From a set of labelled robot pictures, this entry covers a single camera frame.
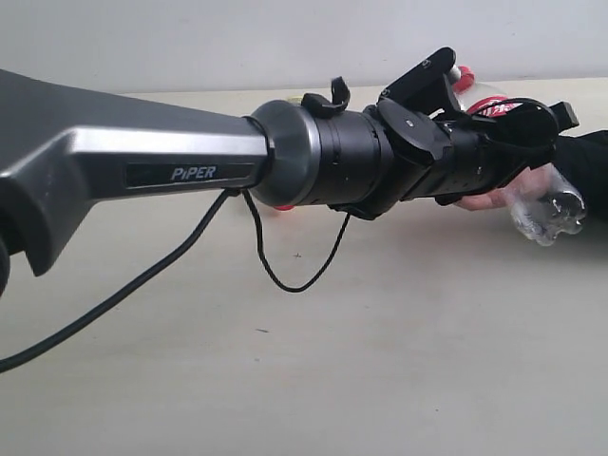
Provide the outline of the black sleeved forearm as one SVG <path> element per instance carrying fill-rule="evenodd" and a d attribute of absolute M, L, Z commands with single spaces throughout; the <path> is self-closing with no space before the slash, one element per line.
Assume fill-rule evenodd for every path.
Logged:
<path fill-rule="evenodd" d="M 552 163 L 580 192 L 588 216 L 607 222 L 607 130 L 559 136 Z"/>

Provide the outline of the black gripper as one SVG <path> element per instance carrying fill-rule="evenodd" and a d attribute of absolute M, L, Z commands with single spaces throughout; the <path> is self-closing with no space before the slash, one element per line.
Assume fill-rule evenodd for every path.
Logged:
<path fill-rule="evenodd" d="M 428 158 L 401 201 L 435 199 L 448 205 L 504 187 L 524 169 L 547 164 L 559 134 L 580 121 L 566 101 L 494 99 L 432 125 L 442 134 L 434 144 L 439 155 Z"/>

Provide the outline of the person's open hand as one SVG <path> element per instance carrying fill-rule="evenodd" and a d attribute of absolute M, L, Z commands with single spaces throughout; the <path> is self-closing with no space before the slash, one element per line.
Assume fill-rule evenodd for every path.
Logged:
<path fill-rule="evenodd" d="M 467 211 L 480 211 L 503 208 L 517 199 L 534 200 L 548 192 L 556 172 L 551 163 L 535 169 L 527 167 L 506 186 L 462 197 L 455 205 Z"/>

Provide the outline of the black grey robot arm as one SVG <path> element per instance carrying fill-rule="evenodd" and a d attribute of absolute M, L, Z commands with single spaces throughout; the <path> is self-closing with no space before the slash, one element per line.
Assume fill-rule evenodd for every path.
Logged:
<path fill-rule="evenodd" d="M 576 127 L 570 104 L 516 98 L 463 111 L 446 77 L 431 94 L 274 100 L 243 117 L 1 74 L 1 275 L 24 253 L 45 274 L 104 200 L 248 190 L 269 206 L 326 205 L 364 220 L 400 201 L 450 204 L 548 163 Z"/>

